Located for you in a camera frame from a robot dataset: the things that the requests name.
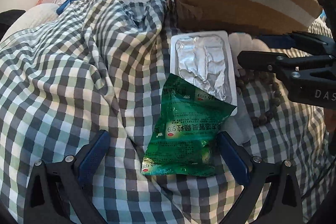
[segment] plaid blanket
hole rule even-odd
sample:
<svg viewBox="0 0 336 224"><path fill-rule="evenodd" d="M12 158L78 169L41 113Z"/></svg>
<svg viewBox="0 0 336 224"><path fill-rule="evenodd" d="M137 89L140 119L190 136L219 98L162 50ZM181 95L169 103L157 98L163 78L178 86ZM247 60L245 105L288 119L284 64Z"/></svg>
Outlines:
<svg viewBox="0 0 336 224"><path fill-rule="evenodd" d="M58 20L11 35L0 44L0 199L23 223L26 185L34 162L63 160L99 129L110 149L91 190L109 223L218 223L242 191L219 155L218 175L143 176L144 151L160 115L160 94L169 75L170 37L179 31L165 0L73 2ZM290 56L303 54L286 51ZM335 169L321 108L284 97L271 123L244 144L268 162L290 159L308 220L328 191ZM270 88L247 86L251 116L268 110ZM323 176L319 187L310 191ZM266 196L265 186L249 222ZM69 206L71 220L79 223Z"/></svg>

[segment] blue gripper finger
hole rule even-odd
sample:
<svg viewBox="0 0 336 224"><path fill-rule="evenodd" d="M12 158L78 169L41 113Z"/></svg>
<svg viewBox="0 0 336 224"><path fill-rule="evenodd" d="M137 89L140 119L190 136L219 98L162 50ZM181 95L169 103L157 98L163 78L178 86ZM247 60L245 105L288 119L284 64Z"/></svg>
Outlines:
<svg viewBox="0 0 336 224"><path fill-rule="evenodd" d="M92 183L93 176L109 148L110 135L107 131L100 130L98 135L76 154L75 172L79 185Z"/></svg>

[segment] white lettering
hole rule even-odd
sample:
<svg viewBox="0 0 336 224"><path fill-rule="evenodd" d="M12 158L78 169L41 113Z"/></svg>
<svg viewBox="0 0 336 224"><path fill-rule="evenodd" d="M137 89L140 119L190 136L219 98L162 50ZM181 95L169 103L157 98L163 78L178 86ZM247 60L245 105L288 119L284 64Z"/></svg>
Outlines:
<svg viewBox="0 0 336 224"><path fill-rule="evenodd" d="M316 90L315 98L320 98L320 96L321 96L321 90Z"/></svg>
<svg viewBox="0 0 336 224"><path fill-rule="evenodd" d="M325 94L325 96L323 97L323 99L327 99L329 100L329 92L327 91L327 93Z"/></svg>

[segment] checkered bed sheet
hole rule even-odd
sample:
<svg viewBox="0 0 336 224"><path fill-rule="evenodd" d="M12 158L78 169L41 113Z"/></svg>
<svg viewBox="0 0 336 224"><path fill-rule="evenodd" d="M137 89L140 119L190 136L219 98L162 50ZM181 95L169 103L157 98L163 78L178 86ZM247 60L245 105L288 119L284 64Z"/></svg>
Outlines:
<svg viewBox="0 0 336 224"><path fill-rule="evenodd" d="M74 155L100 130L110 149L91 190L109 223L211 223L221 221L242 191L219 155L218 175L143 176L141 163L160 115L169 75L170 37L179 32L166 0L73 2L58 18L11 35L0 44L0 199L19 223L34 162ZM315 22L310 31L330 30ZM300 56L299 51L286 51ZM319 107L290 102L284 94L271 123L243 144L268 162L297 165L307 221L324 199L335 168ZM251 116L268 110L270 87L250 83L244 93ZM262 192L249 222L261 209ZM71 206L71 220L78 222Z"/></svg>

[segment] green plastic bag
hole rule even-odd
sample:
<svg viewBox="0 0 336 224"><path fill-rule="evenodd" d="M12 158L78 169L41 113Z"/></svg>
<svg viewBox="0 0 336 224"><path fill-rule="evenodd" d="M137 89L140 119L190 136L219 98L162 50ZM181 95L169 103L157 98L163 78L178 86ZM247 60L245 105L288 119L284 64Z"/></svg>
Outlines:
<svg viewBox="0 0 336 224"><path fill-rule="evenodd" d="M235 109L176 75L162 91L161 114L142 161L143 175L211 176L222 121Z"/></svg>

